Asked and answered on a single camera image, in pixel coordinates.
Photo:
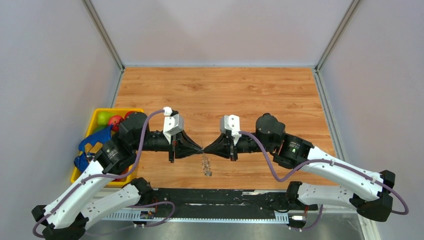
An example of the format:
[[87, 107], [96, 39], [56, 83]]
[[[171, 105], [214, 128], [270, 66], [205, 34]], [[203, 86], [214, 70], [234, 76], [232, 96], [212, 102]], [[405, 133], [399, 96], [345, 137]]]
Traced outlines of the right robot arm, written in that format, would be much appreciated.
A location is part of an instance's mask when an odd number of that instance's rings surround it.
[[368, 171], [346, 163], [286, 133], [285, 124], [269, 113], [256, 120], [255, 132], [242, 131], [238, 116], [225, 115], [220, 120], [220, 131], [220, 136], [204, 148], [205, 153], [232, 161], [239, 154], [262, 153], [268, 166], [276, 163], [291, 172], [301, 170], [334, 182], [334, 186], [318, 186], [292, 181], [285, 195], [292, 209], [301, 205], [340, 206], [376, 222], [385, 222], [393, 212], [393, 172]]

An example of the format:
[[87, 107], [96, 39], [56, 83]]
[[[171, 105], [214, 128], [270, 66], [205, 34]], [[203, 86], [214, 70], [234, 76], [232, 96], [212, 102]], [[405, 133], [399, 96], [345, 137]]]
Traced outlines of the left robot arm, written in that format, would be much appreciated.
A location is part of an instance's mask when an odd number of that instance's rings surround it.
[[153, 132], [149, 130], [150, 115], [133, 112], [126, 116], [64, 193], [33, 208], [33, 234], [45, 240], [78, 240], [94, 224], [123, 208], [156, 207], [153, 189], [142, 177], [101, 199], [94, 200], [94, 196], [113, 180], [128, 177], [145, 150], [168, 152], [171, 161], [202, 153], [185, 133], [184, 121], [176, 110], [165, 107], [160, 113], [164, 115], [163, 130]]

